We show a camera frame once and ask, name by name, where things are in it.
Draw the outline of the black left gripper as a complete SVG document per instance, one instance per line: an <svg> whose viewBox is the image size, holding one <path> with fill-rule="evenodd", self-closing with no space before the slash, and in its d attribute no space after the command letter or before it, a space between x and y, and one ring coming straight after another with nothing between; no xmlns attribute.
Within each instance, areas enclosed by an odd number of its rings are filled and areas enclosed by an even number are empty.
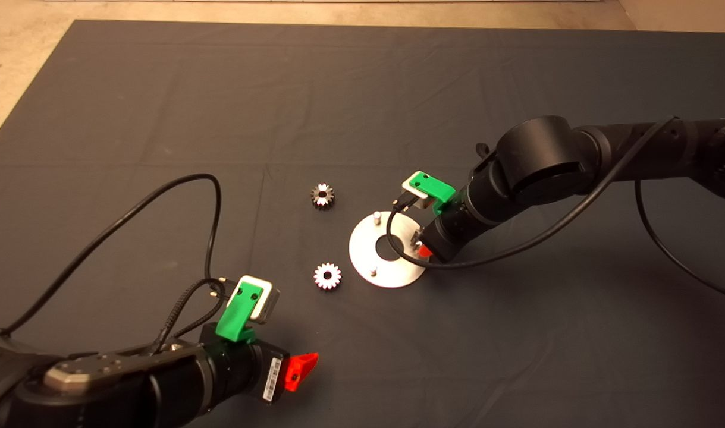
<svg viewBox="0 0 725 428"><path fill-rule="evenodd" d="M236 395L273 405L284 390L296 392L319 362L319 353L290 357L288 351L261 339L234 343L218 336L213 323L203 325L199 343L212 373L211 398L202 414Z"/></svg>

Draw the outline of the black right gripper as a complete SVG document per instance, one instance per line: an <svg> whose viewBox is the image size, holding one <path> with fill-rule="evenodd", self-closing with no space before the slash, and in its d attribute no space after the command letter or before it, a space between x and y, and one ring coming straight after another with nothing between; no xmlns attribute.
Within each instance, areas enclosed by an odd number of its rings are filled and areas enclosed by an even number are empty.
<svg viewBox="0 0 725 428"><path fill-rule="evenodd" d="M418 258L430 258L433 255L436 260L448 263L469 242L496 226L496 221L478 212L465 186L425 227L425 245L418 247Z"/></svg>

